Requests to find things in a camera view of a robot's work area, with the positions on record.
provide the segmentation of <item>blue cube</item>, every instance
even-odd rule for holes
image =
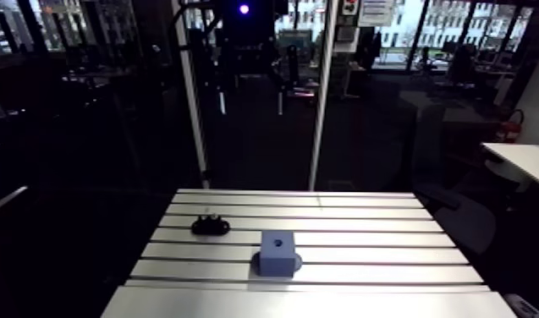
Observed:
[[[292,231],[262,231],[259,276],[292,277],[297,268]]]

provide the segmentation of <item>fire extinguisher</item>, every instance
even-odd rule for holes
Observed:
[[[518,113],[520,115],[520,119],[518,122],[515,122],[512,120],[512,117]],[[510,117],[508,118],[507,122],[500,123],[500,128],[498,128],[498,131],[496,132],[496,142],[502,142],[506,144],[513,144],[516,141],[516,138],[520,135],[522,132],[522,123],[524,122],[524,112],[522,112],[521,109],[514,110]]]

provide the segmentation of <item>white desk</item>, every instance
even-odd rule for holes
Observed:
[[[190,233],[216,213],[232,230]],[[303,266],[258,277],[261,230]],[[104,317],[514,317],[412,194],[180,190]]]
[[[490,152],[512,163],[539,183],[539,145],[483,144]]]

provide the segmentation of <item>window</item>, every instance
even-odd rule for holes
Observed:
[[[492,12],[487,11],[484,14],[480,14],[476,19],[476,23],[471,26],[466,34],[470,38],[470,41],[466,43],[475,43],[478,45],[480,42],[479,49],[498,50],[502,45],[510,20],[514,16],[514,9],[514,5],[495,4],[491,10]],[[488,25],[488,17],[484,17],[485,15],[492,17],[492,23],[490,25]]]
[[[393,39],[392,39],[392,47],[395,47],[395,42],[398,40],[398,34],[393,33]]]
[[[522,36],[524,36],[525,27],[528,25],[528,21],[530,20],[532,13],[533,13],[532,8],[522,8],[522,10],[520,11],[520,15],[518,16],[518,19],[516,20],[516,23],[514,24],[512,35],[510,36],[510,40],[508,41],[508,44],[506,45],[506,50],[516,52],[516,50],[518,49],[518,46],[520,45],[520,41],[522,40]]]

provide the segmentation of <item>purple light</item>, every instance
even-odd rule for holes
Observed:
[[[248,14],[250,12],[250,6],[248,6],[247,4],[242,4],[239,6],[239,11],[242,14]]]

